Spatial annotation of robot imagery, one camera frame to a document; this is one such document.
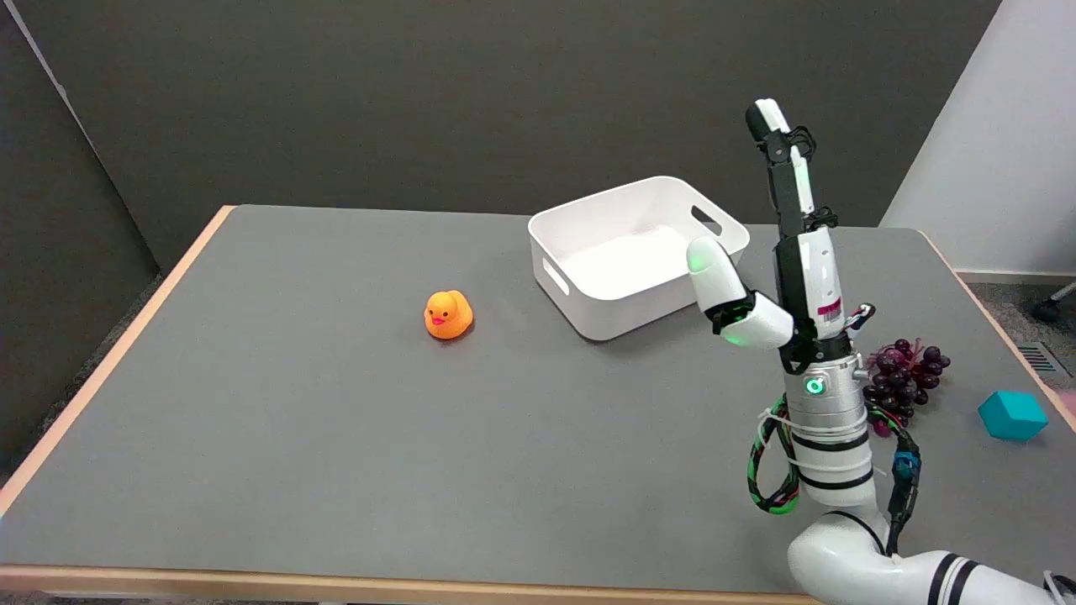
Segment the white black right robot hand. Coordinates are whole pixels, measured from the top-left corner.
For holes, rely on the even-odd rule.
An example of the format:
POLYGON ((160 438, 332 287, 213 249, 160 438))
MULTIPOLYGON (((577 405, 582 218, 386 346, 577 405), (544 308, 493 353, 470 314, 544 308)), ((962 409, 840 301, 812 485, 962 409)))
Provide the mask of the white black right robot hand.
POLYGON ((787 374, 852 354, 851 338, 873 314, 846 314, 831 241, 837 217, 815 206, 810 160, 815 135, 789 125, 776 100, 760 98, 745 119, 766 166, 768 196, 778 217, 773 249, 776 298, 746 287, 731 254, 714 236, 689 242, 685 263, 697 306, 712 332, 731 344, 777 350, 787 374))

